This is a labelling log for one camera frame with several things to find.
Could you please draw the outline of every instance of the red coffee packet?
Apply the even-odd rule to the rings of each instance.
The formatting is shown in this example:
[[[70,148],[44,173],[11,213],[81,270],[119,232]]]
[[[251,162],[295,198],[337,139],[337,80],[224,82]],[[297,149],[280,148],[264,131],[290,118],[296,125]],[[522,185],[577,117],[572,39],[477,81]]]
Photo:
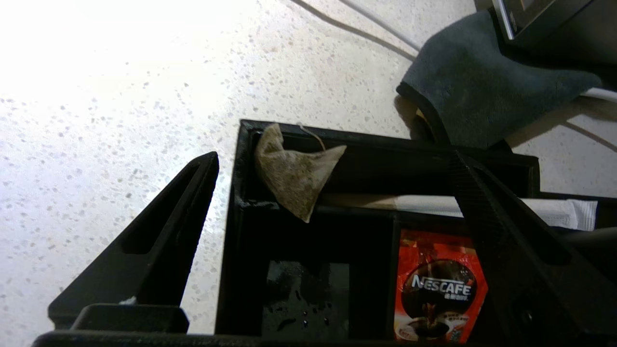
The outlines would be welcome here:
[[[471,239],[401,231],[394,308],[397,340],[466,342],[487,291]]]

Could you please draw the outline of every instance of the nescafe logo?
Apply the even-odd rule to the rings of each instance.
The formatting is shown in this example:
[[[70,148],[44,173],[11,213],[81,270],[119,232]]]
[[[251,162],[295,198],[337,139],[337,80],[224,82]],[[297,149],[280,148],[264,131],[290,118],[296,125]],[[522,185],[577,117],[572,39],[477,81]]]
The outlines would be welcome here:
[[[401,293],[401,302],[410,317],[426,316],[426,305],[438,315],[443,312],[464,313],[476,297],[476,277],[467,266],[438,259],[412,271]]]

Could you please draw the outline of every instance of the used tea bag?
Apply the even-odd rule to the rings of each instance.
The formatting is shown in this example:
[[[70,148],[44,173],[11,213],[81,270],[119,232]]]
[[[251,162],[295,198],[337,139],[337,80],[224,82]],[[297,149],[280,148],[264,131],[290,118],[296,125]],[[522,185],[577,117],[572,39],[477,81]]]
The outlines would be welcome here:
[[[308,223],[321,189],[346,148],[323,148],[317,153],[285,150],[281,128],[275,123],[264,130],[257,143],[255,166],[276,200]]]

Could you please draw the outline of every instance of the speckled countertop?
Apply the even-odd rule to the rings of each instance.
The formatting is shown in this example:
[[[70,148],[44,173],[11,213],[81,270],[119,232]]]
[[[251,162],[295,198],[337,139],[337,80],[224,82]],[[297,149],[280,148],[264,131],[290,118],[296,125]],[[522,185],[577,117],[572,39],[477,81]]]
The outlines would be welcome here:
[[[308,3],[415,54],[337,1]],[[474,12],[472,0],[363,3],[420,43]],[[3,346],[52,329],[56,295],[188,161],[216,150],[182,302],[190,332],[212,333],[239,119],[409,137],[393,100],[410,61],[292,0],[13,1],[0,32]],[[511,141],[540,157],[544,190],[617,196],[615,152],[557,125],[575,116],[615,144],[614,115],[579,102]]]

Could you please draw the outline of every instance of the tea bag string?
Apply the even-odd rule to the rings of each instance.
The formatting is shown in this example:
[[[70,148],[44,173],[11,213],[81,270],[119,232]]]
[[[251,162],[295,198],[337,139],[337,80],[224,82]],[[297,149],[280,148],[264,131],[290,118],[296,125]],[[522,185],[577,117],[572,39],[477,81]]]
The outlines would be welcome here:
[[[326,151],[326,146],[324,146],[323,141],[321,140],[321,138],[319,136],[317,136],[314,132],[310,131],[309,129],[306,129],[302,123],[298,122],[298,125],[300,126],[300,129],[302,129],[303,132],[308,133],[310,135],[313,135],[314,138],[317,139],[317,141],[319,141],[319,144],[321,145],[321,149],[325,152]]]

